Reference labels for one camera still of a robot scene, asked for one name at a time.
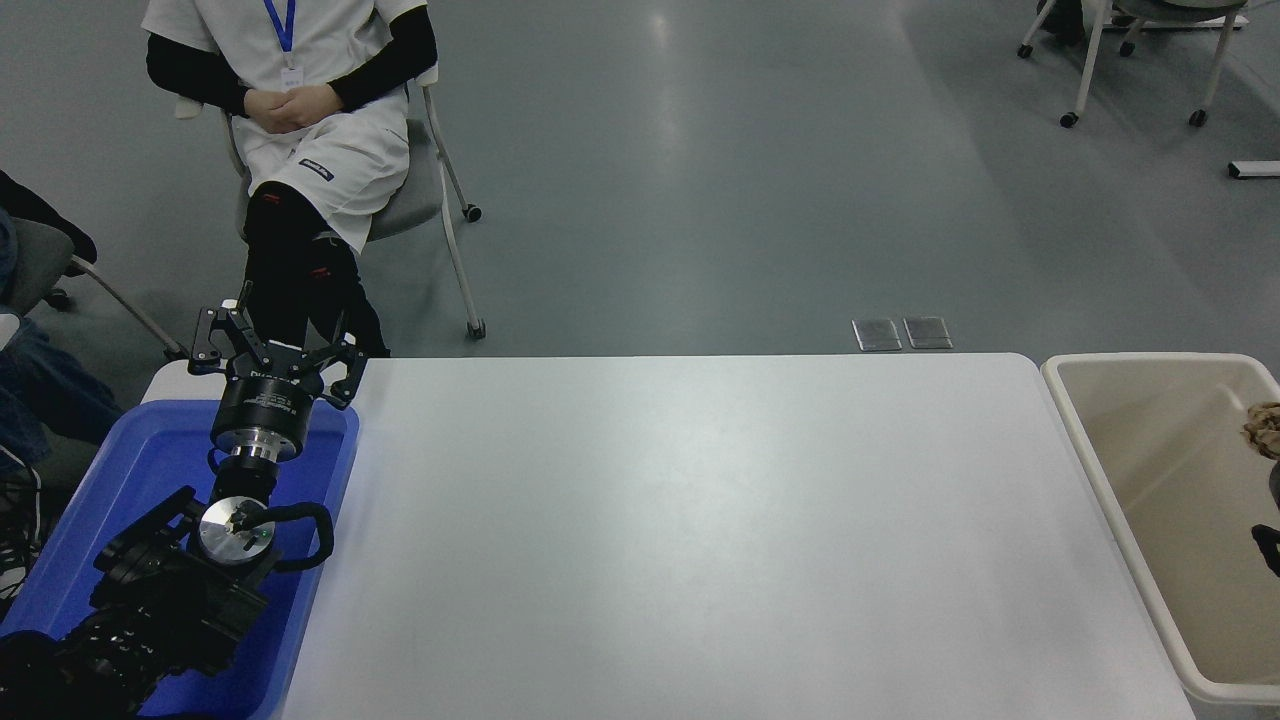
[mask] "white cable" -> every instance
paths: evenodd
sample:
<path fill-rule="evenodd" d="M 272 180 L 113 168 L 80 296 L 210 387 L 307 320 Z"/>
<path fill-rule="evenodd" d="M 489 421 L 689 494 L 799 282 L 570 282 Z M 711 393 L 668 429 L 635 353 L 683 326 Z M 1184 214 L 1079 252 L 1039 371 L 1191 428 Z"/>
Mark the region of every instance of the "white cable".
<path fill-rule="evenodd" d="M 36 469 L 32 468 L 31 465 L 27 465 L 20 457 L 18 457 L 17 455 L 14 455 L 13 451 L 9 450 L 8 447 L 5 447 L 4 445 L 0 445 L 0 452 L 4 452 L 5 455 L 8 455 L 9 460 L 13 460 L 18 465 L 22 465 L 28 473 L 31 473 L 31 477 L 32 477 L 32 479 L 36 483 L 36 529 L 32 533 L 32 537 L 28 539 L 28 543 L 35 544 L 36 547 L 38 547 L 40 546 L 40 496 L 44 495 L 41 492 L 40 473 L 37 473 Z"/>

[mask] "blue lanyard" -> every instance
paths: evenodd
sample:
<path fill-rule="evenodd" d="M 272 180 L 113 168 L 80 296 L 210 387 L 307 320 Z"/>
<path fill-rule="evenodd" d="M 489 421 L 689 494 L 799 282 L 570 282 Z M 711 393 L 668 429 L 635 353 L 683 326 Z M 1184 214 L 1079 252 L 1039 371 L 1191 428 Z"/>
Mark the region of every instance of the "blue lanyard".
<path fill-rule="evenodd" d="M 266 5 L 266 12 L 271 15 L 271 24 L 275 26 L 275 37 L 280 40 L 280 50 L 284 50 L 285 54 L 293 53 L 293 10 L 297 1 L 289 0 L 284 10 L 283 24 L 280 23 L 280 14 L 275 12 L 275 3 L 262 0 L 262 4 Z"/>

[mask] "shoe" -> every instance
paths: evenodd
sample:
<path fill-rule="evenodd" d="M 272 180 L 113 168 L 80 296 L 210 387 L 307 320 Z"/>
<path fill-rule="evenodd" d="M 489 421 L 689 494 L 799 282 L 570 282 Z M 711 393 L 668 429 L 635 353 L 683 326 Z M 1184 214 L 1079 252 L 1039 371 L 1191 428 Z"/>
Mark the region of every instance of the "shoe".
<path fill-rule="evenodd" d="M 1036 4 L 1036 13 L 1044 9 L 1047 0 Z M 1066 46 L 1078 45 L 1084 40 L 1084 10 L 1080 0 L 1059 0 L 1048 17 L 1044 18 L 1041 29 L 1048 32 L 1055 40 Z"/>

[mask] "lanyard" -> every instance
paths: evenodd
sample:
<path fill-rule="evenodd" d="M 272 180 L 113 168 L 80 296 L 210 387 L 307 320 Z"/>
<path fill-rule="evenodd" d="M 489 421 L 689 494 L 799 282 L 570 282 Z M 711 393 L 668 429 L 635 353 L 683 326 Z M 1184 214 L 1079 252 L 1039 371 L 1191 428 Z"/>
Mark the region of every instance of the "lanyard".
<path fill-rule="evenodd" d="M 284 22 L 280 23 L 280 14 L 275 12 L 275 3 L 271 0 L 262 0 L 266 5 L 266 12 L 271 15 L 271 24 L 275 26 L 275 37 L 280 41 L 280 50 L 284 51 L 284 58 L 293 65 L 293 15 L 297 9 L 297 0 L 289 0 L 284 10 Z"/>

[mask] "beige bin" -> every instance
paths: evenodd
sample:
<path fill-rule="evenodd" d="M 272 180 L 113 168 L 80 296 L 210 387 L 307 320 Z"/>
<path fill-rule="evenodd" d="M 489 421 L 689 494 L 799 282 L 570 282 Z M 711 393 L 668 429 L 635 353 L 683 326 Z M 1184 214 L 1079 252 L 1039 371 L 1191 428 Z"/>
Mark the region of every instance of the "beige bin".
<path fill-rule="evenodd" d="M 1249 534 L 1280 528 L 1274 462 L 1240 436 L 1280 386 L 1243 355 L 1061 355 L 1042 373 L 1183 685 L 1280 705 L 1280 578 Z"/>

